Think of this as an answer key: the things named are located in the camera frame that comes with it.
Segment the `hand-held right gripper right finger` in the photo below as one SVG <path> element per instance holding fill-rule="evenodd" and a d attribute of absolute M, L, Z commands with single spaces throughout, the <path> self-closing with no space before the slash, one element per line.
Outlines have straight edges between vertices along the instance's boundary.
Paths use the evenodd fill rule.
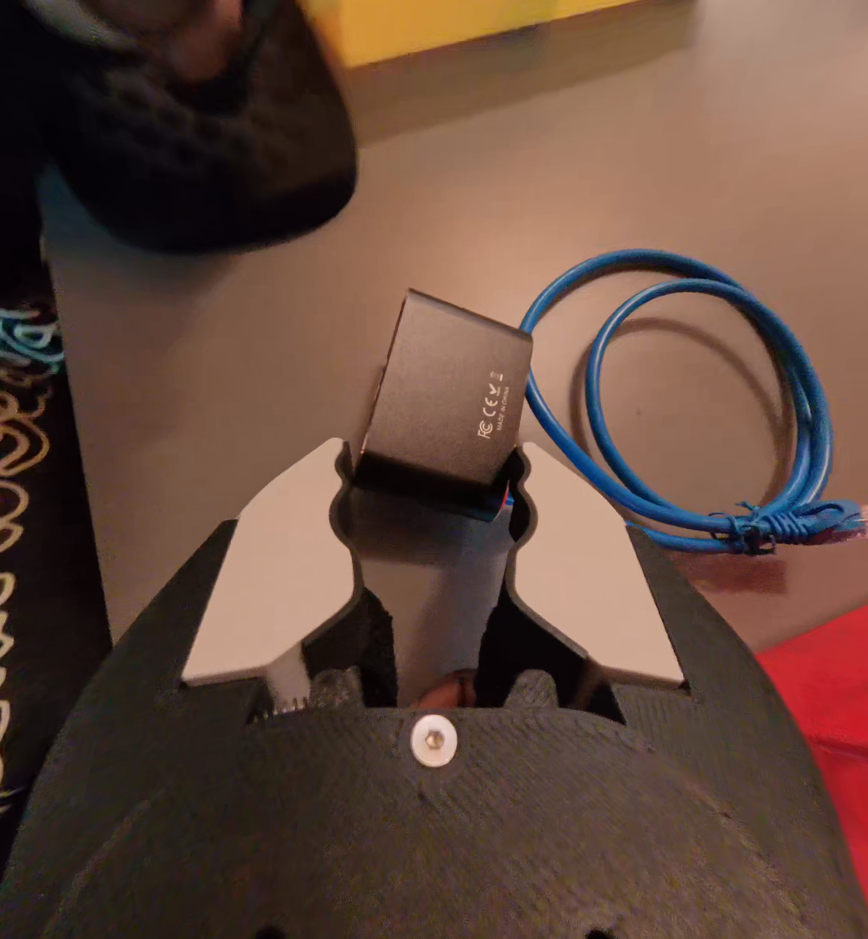
<path fill-rule="evenodd" d="M 562 705 L 607 686 L 685 693 L 686 677 L 618 512 L 539 444 L 523 443 L 514 537 L 503 572 L 511 681 L 543 671 Z"/>

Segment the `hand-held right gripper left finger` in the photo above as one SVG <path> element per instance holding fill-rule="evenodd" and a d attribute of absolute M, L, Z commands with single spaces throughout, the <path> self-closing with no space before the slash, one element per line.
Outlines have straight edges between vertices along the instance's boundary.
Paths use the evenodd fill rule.
<path fill-rule="evenodd" d="M 182 669 L 184 685 L 257 679 L 278 712 L 309 703 L 305 651 L 356 608 L 365 584 L 337 517 L 350 471 L 346 441 L 328 439 L 241 510 Z"/>

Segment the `black ethernet switch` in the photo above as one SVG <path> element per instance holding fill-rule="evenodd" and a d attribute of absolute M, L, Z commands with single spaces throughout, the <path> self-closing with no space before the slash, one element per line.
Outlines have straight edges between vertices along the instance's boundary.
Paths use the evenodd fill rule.
<path fill-rule="evenodd" d="M 520 329 L 409 290 L 353 484 L 493 521 L 509 492 L 533 347 Z"/>

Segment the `red plastic bin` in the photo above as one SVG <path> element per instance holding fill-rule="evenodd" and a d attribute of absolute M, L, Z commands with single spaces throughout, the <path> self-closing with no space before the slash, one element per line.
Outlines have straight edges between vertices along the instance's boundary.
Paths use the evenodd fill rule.
<path fill-rule="evenodd" d="M 868 902 L 868 604 L 758 658 L 812 748 Z"/>

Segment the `yellow plastic bin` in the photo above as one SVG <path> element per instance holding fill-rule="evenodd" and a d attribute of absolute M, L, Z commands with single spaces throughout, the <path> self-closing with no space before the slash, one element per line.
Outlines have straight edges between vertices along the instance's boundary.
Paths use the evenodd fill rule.
<path fill-rule="evenodd" d="M 304 15 L 347 68 L 557 25 L 650 1 L 302 1 Z"/>

